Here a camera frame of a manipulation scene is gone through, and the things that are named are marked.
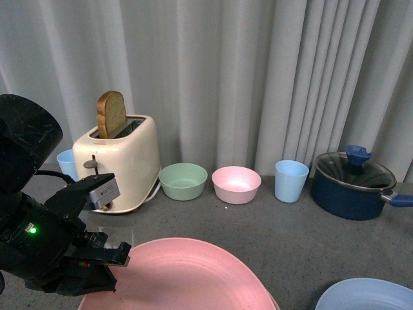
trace cooking pot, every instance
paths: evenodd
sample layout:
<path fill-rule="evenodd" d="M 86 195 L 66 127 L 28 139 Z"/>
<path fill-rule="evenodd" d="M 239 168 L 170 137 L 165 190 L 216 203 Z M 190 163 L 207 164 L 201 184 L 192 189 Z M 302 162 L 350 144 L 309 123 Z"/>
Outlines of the cooking pot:
<path fill-rule="evenodd" d="M 413 196 L 392 191 L 397 180 L 390 170 L 366 162 L 371 157 L 373 153 L 357 145 L 318 156 L 311 197 L 322 209 L 349 220 L 377 218 L 385 203 L 413 206 Z"/>

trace pink plate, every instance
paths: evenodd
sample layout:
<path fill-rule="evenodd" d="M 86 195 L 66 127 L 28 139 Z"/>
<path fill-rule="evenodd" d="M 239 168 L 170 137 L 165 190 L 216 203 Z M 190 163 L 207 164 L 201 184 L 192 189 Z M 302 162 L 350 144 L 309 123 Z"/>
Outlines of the pink plate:
<path fill-rule="evenodd" d="M 165 238 L 129 256 L 128 267 L 111 267 L 116 292 L 88 294 L 79 310 L 279 309 L 246 265 L 210 243 Z"/>

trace blue lid knob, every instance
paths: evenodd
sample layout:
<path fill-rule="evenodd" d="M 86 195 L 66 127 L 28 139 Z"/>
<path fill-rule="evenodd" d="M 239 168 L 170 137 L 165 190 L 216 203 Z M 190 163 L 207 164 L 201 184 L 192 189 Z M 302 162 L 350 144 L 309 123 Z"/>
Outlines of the blue lid knob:
<path fill-rule="evenodd" d="M 362 166 L 364 162 L 368 161 L 374 156 L 374 153 L 368 153 L 365 147 L 359 147 L 358 145 L 347 145 L 345 152 L 348 158 L 348 162 L 355 166 Z"/>

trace toaster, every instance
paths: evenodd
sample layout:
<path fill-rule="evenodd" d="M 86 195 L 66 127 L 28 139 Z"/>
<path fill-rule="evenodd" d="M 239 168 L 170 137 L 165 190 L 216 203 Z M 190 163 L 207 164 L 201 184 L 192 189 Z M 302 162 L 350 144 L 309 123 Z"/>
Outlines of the toaster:
<path fill-rule="evenodd" d="M 105 139 L 94 127 L 73 144 L 72 150 L 79 179 L 115 174 L 120 196 L 94 212 L 116 214 L 138 208 L 161 171 L 155 121 L 146 115 L 127 115 L 126 125 Z"/>

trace light blue plastic cup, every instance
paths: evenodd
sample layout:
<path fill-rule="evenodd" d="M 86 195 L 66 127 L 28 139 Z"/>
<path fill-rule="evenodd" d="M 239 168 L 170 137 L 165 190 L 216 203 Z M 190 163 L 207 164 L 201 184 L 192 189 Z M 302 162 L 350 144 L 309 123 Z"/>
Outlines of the light blue plastic cup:
<path fill-rule="evenodd" d="M 296 202 L 303 190 L 309 169 L 294 160 L 281 160 L 276 163 L 275 194 L 282 202 Z"/>
<path fill-rule="evenodd" d="M 62 173 L 68 174 L 73 180 L 79 181 L 76 172 L 75 160 L 73 159 L 73 151 L 65 150 L 57 155 L 57 162 L 59 163 Z"/>

